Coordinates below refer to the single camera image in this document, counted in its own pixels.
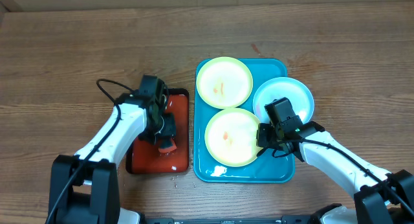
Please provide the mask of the hourglass green red sponge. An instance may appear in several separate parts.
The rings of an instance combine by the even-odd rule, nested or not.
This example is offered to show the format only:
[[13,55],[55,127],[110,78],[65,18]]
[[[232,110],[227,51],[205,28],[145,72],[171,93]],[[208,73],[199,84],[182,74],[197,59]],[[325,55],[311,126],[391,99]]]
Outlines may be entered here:
[[160,153],[170,153],[172,151],[175,151],[176,149],[177,149],[177,146],[173,139],[163,140],[160,143],[160,146],[158,147],[158,151]]

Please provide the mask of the yellow plate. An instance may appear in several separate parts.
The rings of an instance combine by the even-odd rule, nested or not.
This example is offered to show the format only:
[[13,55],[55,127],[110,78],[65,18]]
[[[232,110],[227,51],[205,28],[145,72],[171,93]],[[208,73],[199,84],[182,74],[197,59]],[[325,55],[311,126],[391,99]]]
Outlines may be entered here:
[[196,88],[202,100],[214,108],[238,107],[252,93],[253,76],[241,60],[226,56],[213,58],[199,69]]
[[241,108],[224,109],[207,124],[204,141],[210,155],[219,163],[242,167],[257,159],[260,147],[256,135],[260,120]]

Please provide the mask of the light blue plate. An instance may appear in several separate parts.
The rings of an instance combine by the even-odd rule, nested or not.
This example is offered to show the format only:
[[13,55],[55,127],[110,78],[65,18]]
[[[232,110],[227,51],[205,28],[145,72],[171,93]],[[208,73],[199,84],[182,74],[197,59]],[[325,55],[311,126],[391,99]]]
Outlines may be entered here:
[[265,105],[274,100],[288,98],[292,108],[303,123],[311,120],[314,113],[314,98],[306,85],[299,80],[289,77],[273,78],[263,83],[253,97],[254,115],[263,123],[270,119],[265,111]]

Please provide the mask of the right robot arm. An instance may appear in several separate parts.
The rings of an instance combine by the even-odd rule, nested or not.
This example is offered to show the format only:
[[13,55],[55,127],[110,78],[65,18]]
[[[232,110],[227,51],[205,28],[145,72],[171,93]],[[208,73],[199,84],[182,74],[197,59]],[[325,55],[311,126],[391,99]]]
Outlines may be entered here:
[[412,223],[413,174],[391,173],[357,156],[314,121],[304,124],[288,98],[265,105],[270,119],[260,124],[258,155],[294,155],[326,174],[354,200],[354,209],[333,203],[299,218],[301,223]]

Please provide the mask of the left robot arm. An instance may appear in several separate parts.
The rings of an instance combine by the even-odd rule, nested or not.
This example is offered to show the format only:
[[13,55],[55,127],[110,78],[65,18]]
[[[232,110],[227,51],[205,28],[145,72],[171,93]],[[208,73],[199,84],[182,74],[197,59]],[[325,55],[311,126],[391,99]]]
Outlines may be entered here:
[[138,89],[128,87],[111,102],[111,116],[90,142],[52,163],[46,224],[142,222],[138,212],[120,206],[118,167],[137,139],[160,153],[176,150],[175,119],[166,112],[169,89],[145,75]]

